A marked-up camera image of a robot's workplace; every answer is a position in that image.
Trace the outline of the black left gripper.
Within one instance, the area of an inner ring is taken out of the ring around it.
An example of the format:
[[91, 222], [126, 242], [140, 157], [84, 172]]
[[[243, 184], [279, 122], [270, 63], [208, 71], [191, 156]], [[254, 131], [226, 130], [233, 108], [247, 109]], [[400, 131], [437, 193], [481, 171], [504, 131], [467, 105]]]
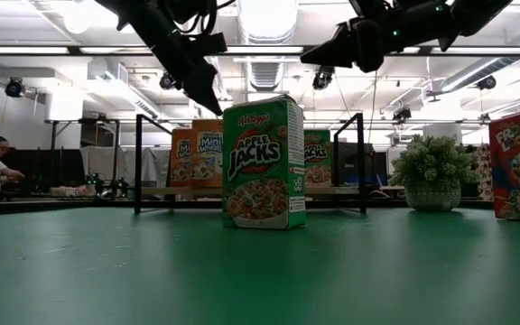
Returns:
[[213, 90], [216, 69], [188, 36], [178, 31], [155, 4], [138, 5], [129, 23], [169, 73], [177, 88], [216, 116], [223, 114]]

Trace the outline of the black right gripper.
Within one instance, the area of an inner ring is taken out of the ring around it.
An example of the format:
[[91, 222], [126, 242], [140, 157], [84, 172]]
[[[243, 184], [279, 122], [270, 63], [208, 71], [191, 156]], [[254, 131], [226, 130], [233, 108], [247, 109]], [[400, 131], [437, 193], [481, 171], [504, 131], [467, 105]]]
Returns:
[[302, 63], [378, 70], [384, 56], [406, 47], [456, 36], [449, 5], [444, 3], [355, 3], [355, 22], [339, 23], [332, 38], [305, 51]]

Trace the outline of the green Apple Jacks cereal box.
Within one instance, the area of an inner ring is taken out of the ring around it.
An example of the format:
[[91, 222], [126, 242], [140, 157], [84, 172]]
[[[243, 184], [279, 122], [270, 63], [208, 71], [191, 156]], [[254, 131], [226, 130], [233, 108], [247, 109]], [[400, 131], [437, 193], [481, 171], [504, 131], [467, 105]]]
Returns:
[[303, 112], [287, 95], [223, 113], [222, 212], [227, 228], [305, 224]]
[[305, 183], [308, 188], [331, 185], [330, 130], [304, 131]]

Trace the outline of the black monitor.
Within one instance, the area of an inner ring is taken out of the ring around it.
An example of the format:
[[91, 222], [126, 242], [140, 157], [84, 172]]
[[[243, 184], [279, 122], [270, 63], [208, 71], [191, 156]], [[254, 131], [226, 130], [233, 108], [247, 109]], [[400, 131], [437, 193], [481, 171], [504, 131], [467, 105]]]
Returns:
[[[332, 156], [332, 183], [339, 180], [339, 185], [354, 185], [359, 183], [358, 144], [339, 143], [339, 153]], [[364, 144], [364, 181], [366, 185], [376, 184], [374, 167], [375, 150], [372, 144]]]

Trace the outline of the white draped cloth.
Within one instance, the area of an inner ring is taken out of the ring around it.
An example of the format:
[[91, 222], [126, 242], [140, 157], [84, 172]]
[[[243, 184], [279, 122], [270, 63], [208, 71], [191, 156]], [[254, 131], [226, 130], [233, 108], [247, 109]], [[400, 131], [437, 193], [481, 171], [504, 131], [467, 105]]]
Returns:
[[[110, 181], [113, 173], [129, 184], [135, 183], [135, 149], [119, 148], [114, 165], [115, 149], [111, 147], [87, 146], [80, 149], [83, 169], [86, 175], [97, 173], [103, 180]], [[167, 180], [170, 151], [161, 147], [142, 148], [141, 180], [153, 182], [156, 187], [164, 187]]]

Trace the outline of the potted green plant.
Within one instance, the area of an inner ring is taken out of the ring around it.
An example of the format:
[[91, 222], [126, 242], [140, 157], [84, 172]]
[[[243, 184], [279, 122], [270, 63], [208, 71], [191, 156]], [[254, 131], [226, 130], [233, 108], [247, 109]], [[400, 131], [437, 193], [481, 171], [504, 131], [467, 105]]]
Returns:
[[397, 158], [388, 179], [404, 187], [407, 205], [421, 212], [448, 212], [457, 208], [461, 185], [476, 183], [476, 157], [457, 143], [454, 136], [414, 135]]

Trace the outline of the black partition panel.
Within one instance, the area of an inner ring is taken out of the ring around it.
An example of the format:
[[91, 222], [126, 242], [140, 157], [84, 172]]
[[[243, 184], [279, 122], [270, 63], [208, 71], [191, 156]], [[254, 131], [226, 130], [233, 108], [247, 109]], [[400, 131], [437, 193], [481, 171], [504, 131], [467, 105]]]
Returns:
[[82, 155], [79, 149], [43, 150], [22, 149], [7, 153], [2, 162], [22, 172], [23, 186], [32, 190], [44, 187], [76, 186], [85, 180]]

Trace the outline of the brown patterned cloth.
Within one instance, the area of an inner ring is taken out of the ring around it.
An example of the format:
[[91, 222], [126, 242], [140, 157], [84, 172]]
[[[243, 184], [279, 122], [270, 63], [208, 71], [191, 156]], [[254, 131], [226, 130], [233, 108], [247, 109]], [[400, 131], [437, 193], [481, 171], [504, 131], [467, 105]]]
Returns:
[[482, 144], [477, 148], [476, 172], [479, 176], [478, 197], [481, 200], [492, 201], [494, 199], [494, 194], [489, 144]]

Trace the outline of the green table mat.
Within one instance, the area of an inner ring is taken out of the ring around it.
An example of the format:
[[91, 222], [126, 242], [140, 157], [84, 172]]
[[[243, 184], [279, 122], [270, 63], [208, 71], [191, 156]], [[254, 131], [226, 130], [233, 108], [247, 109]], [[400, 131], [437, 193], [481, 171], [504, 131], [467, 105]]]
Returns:
[[0, 216], [0, 325], [520, 325], [520, 222], [490, 211]]

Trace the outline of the silver ceiling duct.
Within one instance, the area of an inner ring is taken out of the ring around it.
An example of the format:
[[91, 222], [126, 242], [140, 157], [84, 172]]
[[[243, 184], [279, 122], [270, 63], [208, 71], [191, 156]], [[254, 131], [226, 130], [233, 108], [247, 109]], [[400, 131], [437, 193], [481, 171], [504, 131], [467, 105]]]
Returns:
[[299, 0], [237, 0], [240, 41], [246, 45], [289, 44]]

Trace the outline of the wooden shelf with black frame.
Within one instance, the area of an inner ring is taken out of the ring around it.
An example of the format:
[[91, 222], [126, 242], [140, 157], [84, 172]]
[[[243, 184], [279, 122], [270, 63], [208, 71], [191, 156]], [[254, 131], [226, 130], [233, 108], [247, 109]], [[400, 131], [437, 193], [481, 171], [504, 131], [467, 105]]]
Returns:
[[[356, 186], [340, 184], [340, 159], [339, 159], [339, 136], [347, 130], [350, 125], [356, 123], [357, 129], [357, 171], [358, 182]], [[364, 116], [355, 113], [349, 120], [342, 120], [341, 128], [333, 135], [333, 183], [329, 187], [308, 188], [308, 196], [317, 196], [323, 200], [309, 200], [307, 209], [354, 209], [356, 212], [365, 214], [369, 207], [371, 187], [366, 185], [365, 179], [365, 136]], [[135, 214], [139, 214], [143, 208], [154, 207], [158, 209], [212, 209], [218, 207], [219, 202], [186, 203], [177, 201], [178, 196], [196, 197], [220, 197], [221, 188], [192, 188], [188, 187], [145, 187], [140, 180], [141, 172], [139, 163], [141, 155], [135, 155], [135, 184], [133, 208]]]

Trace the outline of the black overhead frame bar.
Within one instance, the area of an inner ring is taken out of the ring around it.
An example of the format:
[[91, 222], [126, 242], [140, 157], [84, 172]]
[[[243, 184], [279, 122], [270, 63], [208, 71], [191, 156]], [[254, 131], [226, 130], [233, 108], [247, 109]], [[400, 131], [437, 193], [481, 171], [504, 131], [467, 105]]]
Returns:
[[[219, 56], [284, 56], [300, 57], [314, 45], [232, 45]], [[0, 45], [0, 56], [77, 56], [77, 57], [147, 57], [152, 56], [149, 48], [140, 45], [127, 46], [76, 46], [76, 45]], [[520, 46], [452, 46], [442, 51], [438, 46], [423, 45], [406, 47], [400, 52], [390, 52], [389, 57], [519, 57]]]

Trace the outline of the black table frame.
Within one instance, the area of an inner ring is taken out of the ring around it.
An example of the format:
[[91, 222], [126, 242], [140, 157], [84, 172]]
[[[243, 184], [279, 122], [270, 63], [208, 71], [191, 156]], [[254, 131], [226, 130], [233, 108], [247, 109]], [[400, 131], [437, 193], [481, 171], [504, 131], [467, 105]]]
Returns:
[[[359, 209], [361, 203], [348, 201], [307, 201], [306, 209]], [[220, 209], [221, 201], [148, 201], [140, 202], [140, 209]], [[61, 209], [122, 208], [135, 210], [134, 201], [48, 200], [0, 202], [0, 215], [42, 212]]]

